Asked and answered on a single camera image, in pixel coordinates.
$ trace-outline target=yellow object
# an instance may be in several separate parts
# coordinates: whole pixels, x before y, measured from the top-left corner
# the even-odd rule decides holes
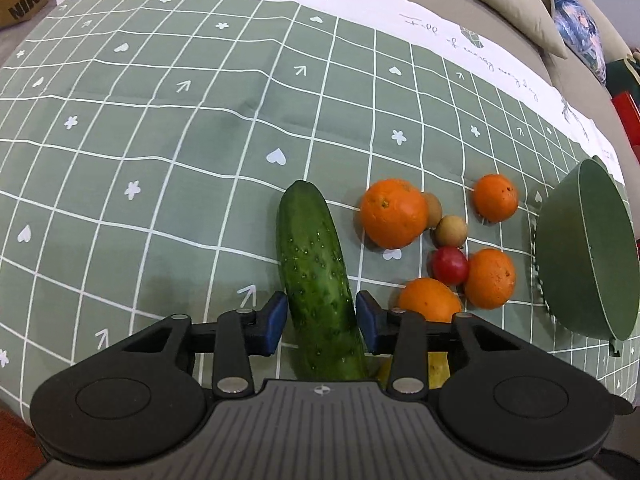
[[[447,362],[446,352],[429,352],[429,387],[431,389],[440,388],[449,379],[449,363]],[[376,379],[380,383],[380,386],[386,388],[386,382],[389,379],[389,373],[391,372],[391,361],[389,357],[385,359],[378,370]]]

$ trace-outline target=kiwi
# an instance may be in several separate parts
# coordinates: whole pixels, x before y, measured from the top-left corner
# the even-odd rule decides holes
[[[438,222],[434,236],[440,247],[461,247],[465,243],[466,234],[466,222],[463,218],[446,215]]]
[[[442,220],[442,206],[440,200],[433,193],[423,192],[422,196],[429,206],[429,219],[427,221],[427,229],[433,229]]]

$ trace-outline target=orange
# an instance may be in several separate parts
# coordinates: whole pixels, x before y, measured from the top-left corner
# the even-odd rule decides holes
[[[482,249],[469,258],[466,298],[478,308],[498,308],[513,294],[516,269],[510,257],[498,249]]]
[[[489,222],[504,222],[518,208],[518,189],[501,174],[482,177],[474,187],[476,211]]]
[[[369,187],[360,203],[360,221],[366,234],[383,249],[400,249],[427,227],[429,206],[420,190],[397,178]]]
[[[398,307],[420,312],[427,321],[451,323],[456,312],[462,310],[460,298],[438,280],[418,278],[406,284],[398,298]]]

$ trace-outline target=red object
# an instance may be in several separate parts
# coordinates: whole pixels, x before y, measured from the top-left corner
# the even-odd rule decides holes
[[[24,480],[45,463],[33,430],[6,410],[0,410],[0,449],[2,480]]]
[[[632,146],[640,146],[640,112],[629,92],[622,92],[612,100],[620,121],[625,127],[626,136]]]
[[[469,263],[456,247],[441,247],[431,260],[433,276],[445,285],[460,285],[469,276]]]

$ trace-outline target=cucumber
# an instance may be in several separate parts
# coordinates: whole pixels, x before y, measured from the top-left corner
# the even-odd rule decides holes
[[[364,346],[340,241],[324,197],[312,183],[297,180],[282,196],[276,244],[301,353],[298,378],[366,378]]]

